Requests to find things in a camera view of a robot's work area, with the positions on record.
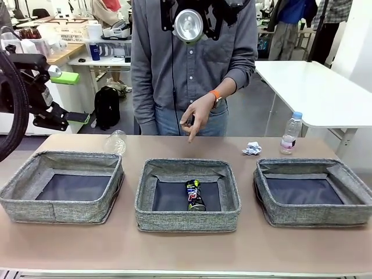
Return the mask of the person's left hand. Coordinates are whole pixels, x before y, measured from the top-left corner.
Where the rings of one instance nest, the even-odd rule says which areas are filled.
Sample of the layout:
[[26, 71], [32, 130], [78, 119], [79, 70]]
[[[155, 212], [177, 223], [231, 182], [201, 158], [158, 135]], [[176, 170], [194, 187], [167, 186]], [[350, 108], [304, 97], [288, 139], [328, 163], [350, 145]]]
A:
[[199, 130], [206, 126], [215, 101], [216, 97], [212, 93], [207, 93], [190, 104], [182, 115], [180, 124], [182, 130], [188, 134], [189, 143], [193, 141]]

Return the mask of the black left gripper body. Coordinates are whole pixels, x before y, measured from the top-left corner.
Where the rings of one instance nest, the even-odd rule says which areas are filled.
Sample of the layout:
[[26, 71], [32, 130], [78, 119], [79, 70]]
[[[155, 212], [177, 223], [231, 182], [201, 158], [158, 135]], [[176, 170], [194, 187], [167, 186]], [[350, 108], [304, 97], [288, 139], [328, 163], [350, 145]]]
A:
[[[45, 85], [50, 79], [49, 69], [21, 70], [20, 75], [28, 97], [29, 111], [35, 116], [52, 116], [53, 98]], [[1, 70], [1, 113], [14, 113], [11, 79]]]

